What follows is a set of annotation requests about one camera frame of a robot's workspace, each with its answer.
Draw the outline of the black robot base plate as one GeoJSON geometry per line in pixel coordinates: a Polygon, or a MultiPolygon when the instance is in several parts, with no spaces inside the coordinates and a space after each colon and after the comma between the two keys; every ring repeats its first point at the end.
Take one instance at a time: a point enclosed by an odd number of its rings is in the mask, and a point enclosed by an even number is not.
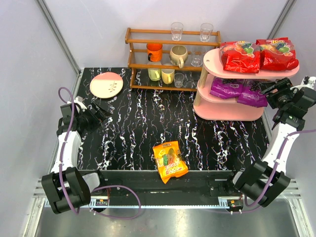
{"type": "Polygon", "coordinates": [[[135,192],[198,192],[218,196],[241,196],[229,178],[229,171],[190,170],[179,178],[170,178],[164,183],[156,170],[95,170],[104,185],[123,185],[135,192]]]}

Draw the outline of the red candy bag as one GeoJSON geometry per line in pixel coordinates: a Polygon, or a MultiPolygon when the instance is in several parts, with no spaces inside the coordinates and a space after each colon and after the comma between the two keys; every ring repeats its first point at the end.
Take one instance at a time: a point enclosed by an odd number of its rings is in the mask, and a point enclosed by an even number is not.
{"type": "Polygon", "coordinates": [[[260,47],[252,42],[223,42],[219,48],[224,71],[257,74],[260,71],[260,47]]]}
{"type": "Polygon", "coordinates": [[[295,46],[288,37],[257,39],[260,47],[260,69],[266,71],[290,71],[299,66],[295,46]]]}

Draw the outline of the purple candy bag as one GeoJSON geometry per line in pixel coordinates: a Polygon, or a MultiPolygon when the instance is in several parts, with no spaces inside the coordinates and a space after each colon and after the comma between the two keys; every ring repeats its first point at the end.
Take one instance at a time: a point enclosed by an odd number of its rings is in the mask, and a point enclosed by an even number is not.
{"type": "Polygon", "coordinates": [[[237,98],[243,90],[243,79],[223,79],[215,77],[212,81],[210,94],[221,99],[237,98]]]}
{"type": "Polygon", "coordinates": [[[266,107],[268,105],[266,96],[261,92],[260,82],[255,80],[247,80],[245,82],[237,102],[256,108],[266,107]]]}

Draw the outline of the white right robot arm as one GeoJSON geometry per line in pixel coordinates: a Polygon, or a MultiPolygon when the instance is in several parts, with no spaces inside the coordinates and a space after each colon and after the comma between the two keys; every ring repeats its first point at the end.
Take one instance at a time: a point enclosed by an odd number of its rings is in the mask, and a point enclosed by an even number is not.
{"type": "Polygon", "coordinates": [[[237,172],[233,187],[243,194],[247,207],[268,206],[290,184],[286,176],[286,163],[295,140],[304,130],[304,116],[316,103],[315,77],[306,76],[294,86],[289,78],[272,82],[261,92],[269,105],[277,109],[273,117],[272,140],[264,157],[245,171],[237,172]]]}

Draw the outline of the pink and cream plate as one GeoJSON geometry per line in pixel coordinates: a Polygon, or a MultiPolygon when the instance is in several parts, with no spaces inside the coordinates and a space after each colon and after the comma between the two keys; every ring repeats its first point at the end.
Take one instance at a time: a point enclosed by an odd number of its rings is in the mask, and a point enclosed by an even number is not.
{"type": "Polygon", "coordinates": [[[89,88],[95,97],[112,98],[122,90],[123,79],[116,73],[101,73],[92,79],[89,88]]]}

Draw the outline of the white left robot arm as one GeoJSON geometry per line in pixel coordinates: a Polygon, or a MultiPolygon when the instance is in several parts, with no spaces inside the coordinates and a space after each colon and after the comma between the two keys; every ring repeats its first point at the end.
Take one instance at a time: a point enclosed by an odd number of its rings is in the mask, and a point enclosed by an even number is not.
{"type": "Polygon", "coordinates": [[[44,175],[41,184],[55,214],[77,209],[91,201],[91,193],[100,186],[100,175],[93,171],[85,175],[77,169],[79,147],[85,135],[102,126],[111,116],[100,105],[86,107],[78,99],[61,106],[58,121],[59,141],[56,161],[51,172],[44,175]]]}

